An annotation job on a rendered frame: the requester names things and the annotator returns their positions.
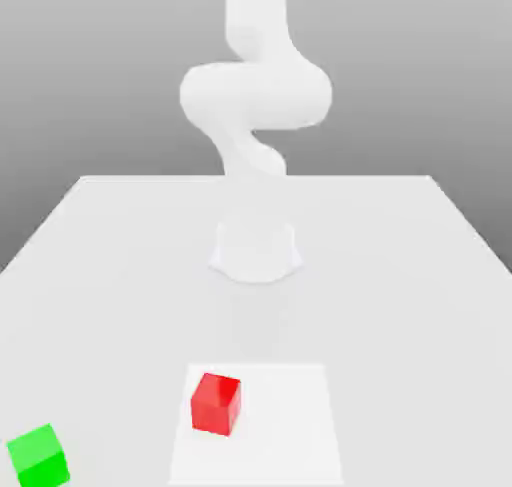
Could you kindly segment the small red cube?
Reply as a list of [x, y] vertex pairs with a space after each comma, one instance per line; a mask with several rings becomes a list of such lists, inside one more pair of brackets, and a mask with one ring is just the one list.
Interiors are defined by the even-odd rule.
[[191, 397], [192, 428], [230, 436], [241, 410], [241, 381], [204, 373]]

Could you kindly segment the small green cube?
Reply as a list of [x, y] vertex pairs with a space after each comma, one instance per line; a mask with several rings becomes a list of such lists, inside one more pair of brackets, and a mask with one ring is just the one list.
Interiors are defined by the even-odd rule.
[[60, 487], [70, 480], [67, 460], [51, 424], [6, 444], [20, 487]]

